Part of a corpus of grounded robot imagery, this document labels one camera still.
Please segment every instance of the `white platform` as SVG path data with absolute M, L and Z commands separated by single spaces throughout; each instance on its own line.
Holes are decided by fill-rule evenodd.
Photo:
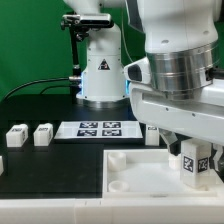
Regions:
M 137 121 L 62 122 L 55 139 L 142 138 Z
M 168 166 L 166 150 L 119 150 L 126 168 L 111 172 L 105 151 L 103 198 L 0 200 L 0 223 L 10 224 L 222 224 L 224 185 L 194 190 Z M 111 181 L 126 181 L 128 192 L 108 192 Z
M 126 154 L 126 169 L 114 172 L 108 168 L 108 155 Z M 224 184 L 214 170 L 208 176 L 212 185 L 199 189 L 191 188 L 180 180 L 180 171 L 169 167 L 168 150 L 107 150 L 104 152 L 103 197 L 104 198 L 189 198 L 224 197 Z M 129 185 L 128 192 L 110 192 L 108 186 L 114 181 Z

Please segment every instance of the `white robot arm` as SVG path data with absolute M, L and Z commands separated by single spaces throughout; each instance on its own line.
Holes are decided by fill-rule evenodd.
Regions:
M 78 103 L 97 108 L 126 105 L 128 96 L 121 64 L 121 31 L 110 15 L 100 13 L 101 7 L 121 7 L 125 1 L 64 1 L 75 12 L 63 16 L 65 25 L 70 27 L 69 23 L 72 23 L 78 27 L 81 31 L 78 38 L 88 36 L 87 66 L 82 72 L 82 91 L 76 95 Z
M 136 118 L 224 145 L 224 81 L 210 75 L 219 64 L 214 21 L 222 1 L 127 3 L 130 10 L 132 5 L 137 8 L 140 22 L 136 24 L 146 34 L 146 57 L 125 67 Z

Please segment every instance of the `black table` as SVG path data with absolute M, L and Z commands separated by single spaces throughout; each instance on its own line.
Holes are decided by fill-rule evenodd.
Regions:
M 69 95 L 20 95 L 1 102 L 0 152 L 8 174 L 0 177 L 0 199 L 101 197 L 103 150 L 145 148 L 144 140 L 52 141 L 49 147 L 34 147 L 32 135 L 39 124 L 52 123 L 55 135 L 61 121 L 102 120 L 135 118 L 130 106 L 87 108 L 72 104 Z M 19 150 L 8 149 L 5 134 L 21 123 L 29 126 L 28 140 Z

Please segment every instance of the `green backdrop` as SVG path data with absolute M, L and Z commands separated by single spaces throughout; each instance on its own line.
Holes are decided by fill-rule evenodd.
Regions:
M 68 11 L 63 0 L 0 0 L 0 99 L 23 83 L 71 75 L 69 33 L 60 29 L 61 17 Z M 121 27 L 121 9 L 104 9 L 104 12 L 110 13 Z M 124 24 L 131 57 L 134 60 L 144 57 L 144 35 L 128 27 L 125 10 Z M 220 34 L 221 67 L 224 67 L 224 25 L 216 25 Z M 79 57 L 84 69 L 85 42 L 79 44 Z M 124 47 L 122 62 L 129 63 Z M 34 85 L 18 94 L 38 94 L 48 85 Z M 47 93 L 67 92 L 67 89 L 54 89 Z

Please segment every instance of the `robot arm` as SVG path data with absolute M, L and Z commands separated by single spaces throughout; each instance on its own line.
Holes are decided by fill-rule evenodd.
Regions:
M 125 67 L 143 123 L 224 145 L 224 82 L 214 21 L 222 1 L 137 0 L 146 57 Z

